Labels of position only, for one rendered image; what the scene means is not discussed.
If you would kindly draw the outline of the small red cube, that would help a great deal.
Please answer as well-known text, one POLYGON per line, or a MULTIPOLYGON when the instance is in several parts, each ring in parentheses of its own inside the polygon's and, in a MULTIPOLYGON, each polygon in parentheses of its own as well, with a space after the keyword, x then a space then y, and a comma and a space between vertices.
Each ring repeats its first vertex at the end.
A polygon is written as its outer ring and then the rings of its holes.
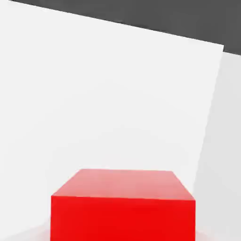
POLYGON ((195 241, 195 211, 171 171, 81 169, 51 196, 50 241, 195 241))

